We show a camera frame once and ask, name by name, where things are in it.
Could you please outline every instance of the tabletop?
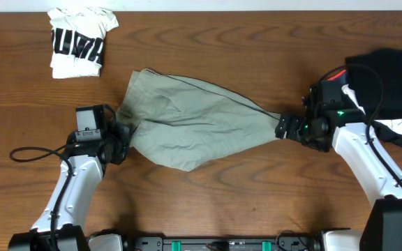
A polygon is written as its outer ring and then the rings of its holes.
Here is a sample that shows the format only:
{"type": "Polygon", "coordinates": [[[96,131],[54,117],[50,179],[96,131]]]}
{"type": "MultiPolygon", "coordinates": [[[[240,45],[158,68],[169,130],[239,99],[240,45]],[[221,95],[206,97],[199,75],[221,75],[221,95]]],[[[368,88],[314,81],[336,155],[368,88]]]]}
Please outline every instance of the tabletop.
{"type": "MultiPolygon", "coordinates": [[[[124,98],[134,70],[202,79],[270,112],[302,114],[301,97],[346,56],[402,49],[402,12],[115,13],[100,77],[52,79],[46,13],[0,13],[0,250],[28,231],[49,201],[59,160],[11,162],[13,148],[61,146],[75,108],[124,98]]],[[[402,169],[402,148],[385,144],[402,169]]],[[[191,172],[131,149],[109,165],[84,232],[131,236],[275,236],[289,229],[363,230],[371,211],[335,152],[278,140],[191,172]]]]}

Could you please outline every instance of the white cloth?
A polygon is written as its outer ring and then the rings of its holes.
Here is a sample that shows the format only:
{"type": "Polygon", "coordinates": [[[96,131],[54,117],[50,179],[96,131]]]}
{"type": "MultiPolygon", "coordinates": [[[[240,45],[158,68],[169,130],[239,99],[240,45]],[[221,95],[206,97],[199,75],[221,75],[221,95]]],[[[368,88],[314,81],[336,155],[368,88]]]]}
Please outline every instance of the white cloth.
{"type": "Polygon", "coordinates": [[[103,39],[119,26],[116,16],[101,8],[76,8],[47,13],[52,25],[52,77],[99,76],[103,39]]]}
{"type": "Polygon", "coordinates": [[[188,77],[134,72],[117,120],[131,146],[152,162],[184,171],[276,140],[280,114],[219,86],[188,77]]]}
{"type": "MultiPolygon", "coordinates": [[[[355,91],[353,91],[348,86],[348,84],[342,86],[342,92],[344,92],[344,94],[346,94],[351,99],[351,101],[353,101],[353,103],[358,107],[358,109],[360,109],[363,113],[365,113],[364,108],[359,106],[359,103],[357,102],[355,91]]],[[[384,124],[385,126],[390,128],[390,130],[402,135],[402,119],[392,119],[392,120],[383,119],[383,120],[377,120],[377,122],[384,124]]]]}

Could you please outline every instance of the wooden table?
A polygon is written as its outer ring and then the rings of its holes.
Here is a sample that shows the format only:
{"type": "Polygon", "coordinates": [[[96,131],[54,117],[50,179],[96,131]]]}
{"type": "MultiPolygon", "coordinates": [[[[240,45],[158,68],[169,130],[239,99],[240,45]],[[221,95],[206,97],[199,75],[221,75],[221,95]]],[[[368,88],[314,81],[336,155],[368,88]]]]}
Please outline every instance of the wooden table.
{"type": "MultiPolygon", "coordinates": [[[[272,112],[301,114],[308,87],[350,55],[402,48],[402,12],[116,13],[100,77],[52,79],[49,18],[0,13],[0,250],[28,231],[59,176],[57,158],[15,163],[19,146],[54,148],[75,108],[117,108],[133,70],[203,79],[272,112]]],[[[402,149],[386,145],[402,168],[402,149]]],[[[368,200],[335,152],[272,142],[192,171],[132,150],[110,165],[85,227],[130,235],[275,236],[284,229],[363,229],[368,200]]]]}

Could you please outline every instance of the gray-green cloth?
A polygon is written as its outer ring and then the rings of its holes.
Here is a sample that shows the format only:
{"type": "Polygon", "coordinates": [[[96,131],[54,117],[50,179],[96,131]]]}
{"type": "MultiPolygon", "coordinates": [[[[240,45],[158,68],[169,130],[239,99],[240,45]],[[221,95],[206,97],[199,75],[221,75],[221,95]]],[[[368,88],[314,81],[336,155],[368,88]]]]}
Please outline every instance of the gray-green cloth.
{"type": "Polygon", "coordinates": [[[190,171],[277,139],[280,114],[219,86],[188,77],[133,72],[117,119],[131,146],[152,162],[190,171]]]}

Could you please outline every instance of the green tape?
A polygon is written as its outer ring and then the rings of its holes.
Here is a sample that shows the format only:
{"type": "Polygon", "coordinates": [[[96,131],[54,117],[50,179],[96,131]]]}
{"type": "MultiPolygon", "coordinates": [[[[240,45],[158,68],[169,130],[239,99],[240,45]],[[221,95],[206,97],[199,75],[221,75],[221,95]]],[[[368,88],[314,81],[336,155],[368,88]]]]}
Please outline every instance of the green tape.
{"type": "Polygon", "coordinates": [[[270,241],[263,241],[262,246],[263,246],[262,251],[271,251],[271,242],[270,241]]]}
{"type": "Polygon", "coordinates": [[[181,241],[172,241],[172,251],[181,251],[181,241]]]}

